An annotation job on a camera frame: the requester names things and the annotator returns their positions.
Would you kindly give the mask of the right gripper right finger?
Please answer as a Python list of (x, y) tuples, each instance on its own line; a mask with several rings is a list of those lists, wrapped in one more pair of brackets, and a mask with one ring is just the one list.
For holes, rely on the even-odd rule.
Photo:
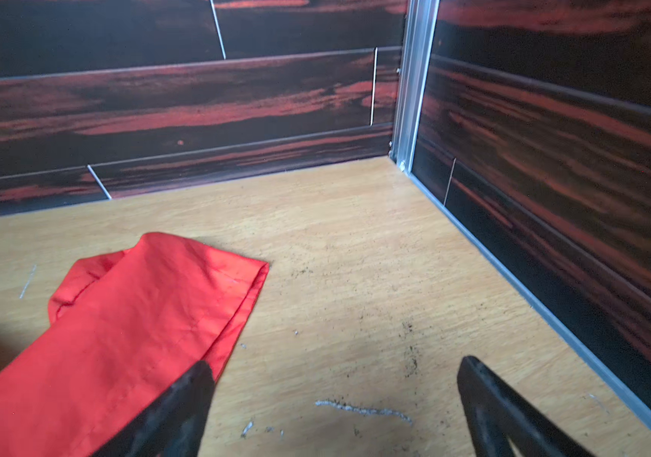
[(464, 415), (478, 456), (589, 456), (591, 453), (474, 356), (457, 375)]

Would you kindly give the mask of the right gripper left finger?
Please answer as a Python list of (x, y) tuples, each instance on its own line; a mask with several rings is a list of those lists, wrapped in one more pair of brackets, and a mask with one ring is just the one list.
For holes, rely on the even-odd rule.
[(211, 368), (194, 364), (97, 456), (196, 456), (215, 390)]

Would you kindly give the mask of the colourful rainbow kids jacket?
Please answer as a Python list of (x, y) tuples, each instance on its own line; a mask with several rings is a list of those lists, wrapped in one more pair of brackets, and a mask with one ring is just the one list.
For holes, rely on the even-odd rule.
[(266, 262), (161, 232), (77, 261), (0, 372), (0, 456), (88, 456), (195, 364), (219, 378)]

